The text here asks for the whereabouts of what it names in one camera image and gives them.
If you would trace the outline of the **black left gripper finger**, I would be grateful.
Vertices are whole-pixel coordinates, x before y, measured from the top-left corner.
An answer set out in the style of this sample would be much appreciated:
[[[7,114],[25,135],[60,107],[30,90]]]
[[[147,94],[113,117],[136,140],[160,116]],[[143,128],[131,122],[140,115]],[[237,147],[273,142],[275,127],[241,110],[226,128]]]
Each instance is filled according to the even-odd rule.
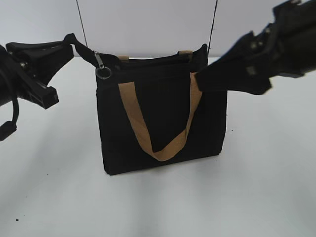
[[[10,42],[5,48],[27,75],[37,79],[52,79],[74,57],[73,47],[63,41],[37,44]]]
[[[22,98],[45,110],[59,102],[57,90],[29,76],[22,76]]]

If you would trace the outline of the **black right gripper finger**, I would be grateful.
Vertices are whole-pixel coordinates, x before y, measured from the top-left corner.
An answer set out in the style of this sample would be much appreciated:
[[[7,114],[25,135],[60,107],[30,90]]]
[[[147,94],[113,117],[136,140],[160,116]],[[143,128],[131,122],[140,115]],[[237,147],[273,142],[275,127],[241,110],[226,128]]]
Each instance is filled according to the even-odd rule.
[[[240,91],[263,95],[272,88],[269,57],[251,46],[255,35],[242,36],[221,58],[195,74],[202,92]]]

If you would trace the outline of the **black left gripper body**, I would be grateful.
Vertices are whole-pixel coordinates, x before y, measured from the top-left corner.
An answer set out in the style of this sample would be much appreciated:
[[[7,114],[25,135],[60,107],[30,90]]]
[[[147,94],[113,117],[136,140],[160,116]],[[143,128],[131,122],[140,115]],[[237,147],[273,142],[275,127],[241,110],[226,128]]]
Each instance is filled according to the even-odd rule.
[[[20,62],[4,46],[0,47],[0,105],[15,103],[21,98],[37,103],[36,81],[28,75]]]

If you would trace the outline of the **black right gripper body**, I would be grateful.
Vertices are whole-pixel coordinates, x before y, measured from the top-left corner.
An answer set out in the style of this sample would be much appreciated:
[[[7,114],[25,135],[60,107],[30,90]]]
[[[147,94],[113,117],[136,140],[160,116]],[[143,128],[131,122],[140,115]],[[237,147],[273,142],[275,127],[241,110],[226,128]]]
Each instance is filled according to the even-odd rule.
[[[272,12],[273,22],[258,34],[248,34],[248,81],[300,78],[316,69],[316,2],[287,0]]]

